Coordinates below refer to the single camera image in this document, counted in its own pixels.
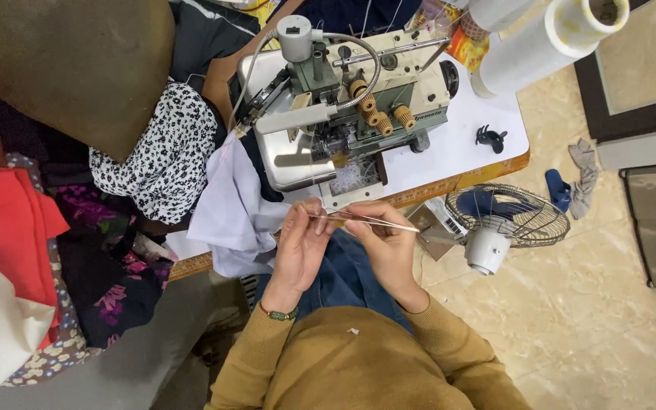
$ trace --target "woman's right hand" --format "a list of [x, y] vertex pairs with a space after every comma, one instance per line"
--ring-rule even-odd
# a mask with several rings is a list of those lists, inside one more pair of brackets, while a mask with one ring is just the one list
[[[381, 200], [355, 202], [342, 211], [347, 212], [344, 214], [347, 218], [360, 215], [397, 225], [412, 226], [404, 215]], [[345, 221], [345, 227], [366, 248], [371, 267], [381, 286], [408, 312], [420, 313], [426, 310], [429, 306], [429, 296], [414, 281], [412, 275], [416, 234], [410, 230], [368, 225], [358, 220]]]

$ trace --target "blue jeans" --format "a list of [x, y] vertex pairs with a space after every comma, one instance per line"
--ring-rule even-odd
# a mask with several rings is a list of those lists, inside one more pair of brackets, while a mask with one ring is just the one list
[[[270, 275], [260, 275], [255, 302], [262, 297], [269, 280]], [[414, 334], [404, 312], [376, 280], [366, 249], [341, 229], [336, 229], [330, 237], [318, 275], [297, 303], [299, 312], [295, 321], [316, 309], [332, 306], [369, 308]]]

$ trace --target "sweater sleeve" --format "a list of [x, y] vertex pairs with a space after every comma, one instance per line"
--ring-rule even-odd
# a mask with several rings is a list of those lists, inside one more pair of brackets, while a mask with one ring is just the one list
[[432, 296], [426, 311], [405, 314], [447, 382], [464, 393], [477, 410], [531, 410], [490, 343]]
[[227, 354], [211, 386], [211, 402], [204, 409], [262, 407], [292, 324], [292, 320], [279, 322], [255, 309]]

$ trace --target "overlock sewing machine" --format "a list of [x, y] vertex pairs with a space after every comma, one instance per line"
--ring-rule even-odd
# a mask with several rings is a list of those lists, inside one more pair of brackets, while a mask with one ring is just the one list
[[451, 61], [437, 57], [450, 37], [398, 30], [359, 39], [291, 15], [263, 44], [272, 38], [280, 50], [240, 62], [250, 111], [238, 132], [254, 126], [277, 191], [329, 181], [348, 161], [392, 147], [420, 153], [427, 132], [447, 121], [459, 79]]

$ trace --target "black hair clip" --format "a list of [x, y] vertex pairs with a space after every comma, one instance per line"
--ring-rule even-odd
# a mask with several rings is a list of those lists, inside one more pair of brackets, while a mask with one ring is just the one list
[[479, 127], [477, 138], [475, 138], [475, 145], [491, 145], [494, 153], [502, 153], [504, 148], [503, 142], [505, 141], [505, 136], [508, 134], [508, 131], [503, 131], [498, 134], [496, 131], [489, 131], [489, 127], [489, 124], [484, 127]]

